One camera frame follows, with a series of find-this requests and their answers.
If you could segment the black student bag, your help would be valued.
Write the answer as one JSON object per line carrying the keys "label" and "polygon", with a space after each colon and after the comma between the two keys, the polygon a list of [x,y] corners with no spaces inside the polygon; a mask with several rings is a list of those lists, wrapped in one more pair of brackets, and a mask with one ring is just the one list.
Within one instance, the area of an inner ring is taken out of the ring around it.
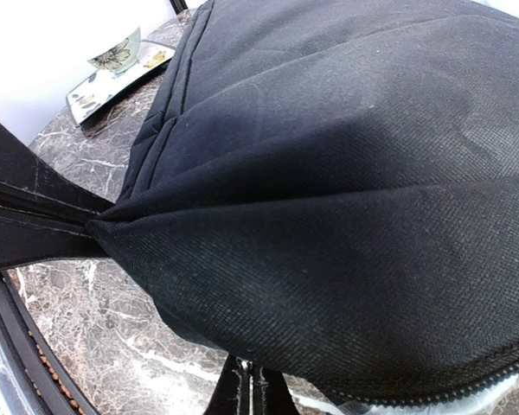
{"label": "black student bag", "polygon": [[519,18],[208,1],[87,225],[182,338],[343,404],[519,372]]}

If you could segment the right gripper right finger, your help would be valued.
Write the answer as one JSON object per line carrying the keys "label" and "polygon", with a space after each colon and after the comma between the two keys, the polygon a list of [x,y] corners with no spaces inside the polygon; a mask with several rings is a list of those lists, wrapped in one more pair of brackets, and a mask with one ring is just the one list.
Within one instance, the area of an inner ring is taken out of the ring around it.
{"label": "right gripper right finger", "polygon": [[298,415],[282,373],[229,355],[206,415]]}

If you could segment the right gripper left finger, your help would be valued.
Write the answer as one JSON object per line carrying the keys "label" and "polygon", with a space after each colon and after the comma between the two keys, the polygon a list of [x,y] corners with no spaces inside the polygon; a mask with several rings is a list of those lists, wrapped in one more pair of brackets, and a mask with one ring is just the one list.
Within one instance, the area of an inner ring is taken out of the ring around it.
{"label": "right gripper left finger", "polygon": [[105,257],[86,224],[111,206],[60,175],[0,124],[0,271]]}

